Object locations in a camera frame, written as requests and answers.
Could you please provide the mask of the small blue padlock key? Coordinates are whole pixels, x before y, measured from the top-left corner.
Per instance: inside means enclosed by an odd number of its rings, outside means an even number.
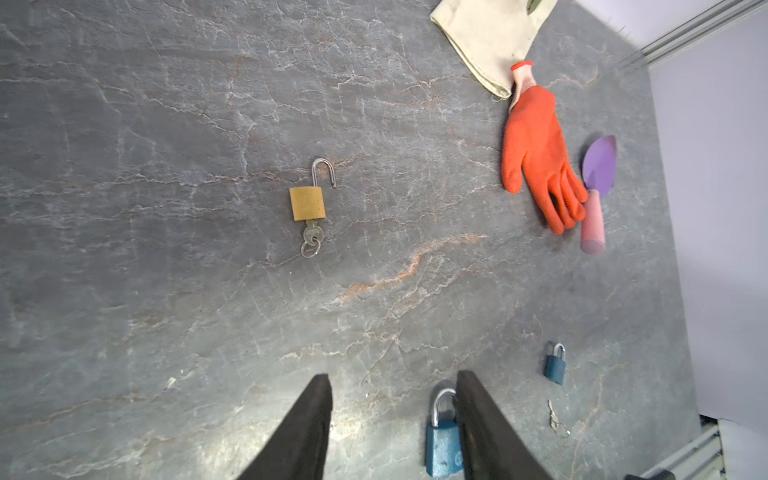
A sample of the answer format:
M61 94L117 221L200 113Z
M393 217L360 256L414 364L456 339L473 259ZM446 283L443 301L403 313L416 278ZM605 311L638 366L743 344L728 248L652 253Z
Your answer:
M571 432L559 419L551 400L547 401L547 406L549 410L550 428L559 438L568 438L571 435Z

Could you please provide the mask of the red rubber glove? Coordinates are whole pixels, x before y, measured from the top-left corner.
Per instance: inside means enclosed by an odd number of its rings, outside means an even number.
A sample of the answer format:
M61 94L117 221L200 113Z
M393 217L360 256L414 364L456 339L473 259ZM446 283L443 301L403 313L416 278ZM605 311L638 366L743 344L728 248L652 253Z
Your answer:
M534 79L531 61L511 67L513 97L504 132L501 178L515 194L527 184L550 230L562 235L586 217L588 192L576 176L554 94Z

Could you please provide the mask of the small blue padlock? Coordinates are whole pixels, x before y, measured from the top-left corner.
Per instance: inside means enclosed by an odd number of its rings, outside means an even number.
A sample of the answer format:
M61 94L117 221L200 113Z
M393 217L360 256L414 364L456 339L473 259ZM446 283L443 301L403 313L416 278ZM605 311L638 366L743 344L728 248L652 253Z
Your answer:
M566 372L566 349L562 343L555 343L550 354L546 356L544 376L557 385L564 385Z

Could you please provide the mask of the cream work glove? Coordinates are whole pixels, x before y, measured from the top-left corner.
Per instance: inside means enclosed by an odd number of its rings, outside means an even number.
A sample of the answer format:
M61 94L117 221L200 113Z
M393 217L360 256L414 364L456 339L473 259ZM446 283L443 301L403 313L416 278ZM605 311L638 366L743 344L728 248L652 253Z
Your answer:
M492 94L516 102L518 64L556 6L556 0L442 0L431 12L476 79Z

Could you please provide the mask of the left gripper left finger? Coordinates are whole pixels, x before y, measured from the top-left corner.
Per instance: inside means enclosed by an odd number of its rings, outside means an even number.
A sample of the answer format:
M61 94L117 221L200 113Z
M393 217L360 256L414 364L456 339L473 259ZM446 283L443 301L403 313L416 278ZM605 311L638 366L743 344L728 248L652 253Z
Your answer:
M322 479L332 410L329 376L317 374L238 479Z

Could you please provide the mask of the large blue padlock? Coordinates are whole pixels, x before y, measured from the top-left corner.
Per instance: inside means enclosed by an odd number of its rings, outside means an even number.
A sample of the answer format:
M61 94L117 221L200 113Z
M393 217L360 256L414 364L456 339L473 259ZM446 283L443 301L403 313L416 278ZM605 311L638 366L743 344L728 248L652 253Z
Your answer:
M463 470L463 454L460 444L453 388L440 390L430 408L426 427L425 465L432 478L447 478Z

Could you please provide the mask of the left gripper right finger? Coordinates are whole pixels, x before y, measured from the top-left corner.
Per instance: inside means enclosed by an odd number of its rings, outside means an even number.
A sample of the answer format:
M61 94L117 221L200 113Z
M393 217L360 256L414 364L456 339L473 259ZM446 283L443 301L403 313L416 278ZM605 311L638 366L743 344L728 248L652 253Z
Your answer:
M467 479L552 479L474 372L458 372L456 395Z

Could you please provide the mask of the brass padlock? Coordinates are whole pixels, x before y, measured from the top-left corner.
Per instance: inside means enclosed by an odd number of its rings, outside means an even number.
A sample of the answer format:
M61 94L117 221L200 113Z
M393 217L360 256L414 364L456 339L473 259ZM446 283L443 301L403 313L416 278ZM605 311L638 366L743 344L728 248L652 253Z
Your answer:
M318 185L318 166L324 164L329 171L331 187L337 187L337 178L333 164L326 158L317 158L311 165L311 186L294 187L289 190L290 201L295 221L314 221L326 218L326 209L322 188Z

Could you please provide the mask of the purple pink toy trowel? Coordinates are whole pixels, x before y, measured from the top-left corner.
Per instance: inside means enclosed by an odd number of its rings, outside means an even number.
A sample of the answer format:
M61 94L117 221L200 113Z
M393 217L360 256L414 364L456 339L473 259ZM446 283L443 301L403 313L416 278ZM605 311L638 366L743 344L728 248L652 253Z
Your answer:
M589 146L582 162L582 177L588 199L584 204L586 216L581 227L581 249L589 255L599 255L606 249L601 200L614 185L616 162L617 141L614 135L596 139Z

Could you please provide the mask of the brass padlock key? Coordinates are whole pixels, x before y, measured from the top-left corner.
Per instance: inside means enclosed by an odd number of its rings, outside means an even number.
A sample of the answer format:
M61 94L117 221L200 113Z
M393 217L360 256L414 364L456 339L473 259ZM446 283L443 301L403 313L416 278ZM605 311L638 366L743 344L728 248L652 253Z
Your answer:
M317 220L306 220L303 231L303 243L300 253L304 258L316 256L321 248L324 239L324 231Z

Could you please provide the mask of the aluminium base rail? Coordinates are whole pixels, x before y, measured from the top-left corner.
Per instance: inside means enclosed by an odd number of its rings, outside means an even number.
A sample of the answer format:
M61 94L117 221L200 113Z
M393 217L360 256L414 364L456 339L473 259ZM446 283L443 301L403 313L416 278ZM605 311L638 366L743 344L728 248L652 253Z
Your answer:
M730 420L709 424L689 444L625 479L766 479L767 437Z

